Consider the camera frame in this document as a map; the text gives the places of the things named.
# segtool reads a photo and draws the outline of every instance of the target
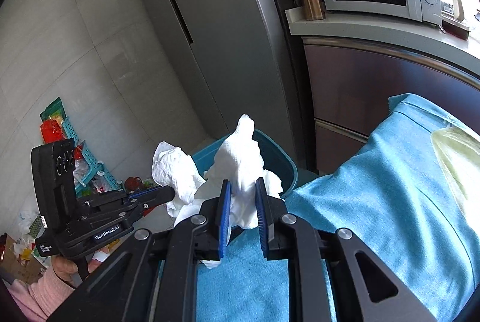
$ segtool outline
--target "refrigerator door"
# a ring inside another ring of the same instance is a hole
[[[229,130],[249,114],[256,128],[304,164],[299,98],[275,0],[175,1]]]
[[[155,32],[205,131],[214,138],[228,130],[189,45],[188,29],[173,0],[143,0]]]

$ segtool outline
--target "cardboard box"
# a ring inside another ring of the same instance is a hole
[[[14,240],[10,236],[7,237],[5,254],[3,261],[0,261],[0,267],[15,279],[22,280],[27,284],[35,283],[42,277],[40,270],[43,266],[33,256],[30,256],[30,260],[28,260],[25,266],[17,261],[14,252]]]

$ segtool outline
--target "blue cloth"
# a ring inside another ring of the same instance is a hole
[[[315,228],[352,229],[440,322],[450,322],[480,279],[480,242],[435,157],[433,131],[464,125],[416,95],[389,99],[392,112],[332,175],[286,197]],[[199,269],[197,320],[288,321],[286,261],[262,257],[258,230],[227,247],[218,268]]]

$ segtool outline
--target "refrigerator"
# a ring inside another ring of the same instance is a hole
[[[242,114],[298,166],[315,169],[313,104],[294,0],[143,0],[206,131],[220,138]]]

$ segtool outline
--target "cabinet drawer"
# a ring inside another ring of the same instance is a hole
[[[357,139],[347,136],[341,128],[322,121],[315,122],[317,143],[317,169],[325,174],[333,173],[345,161],[354,156],[365,144],[367,137]]]
[[[364,50],[304,47],[315,118],[370,135],[388,116],[389,97],[413,93],[434,102],[480,133],[480,91],[455,77],[415,62]]]

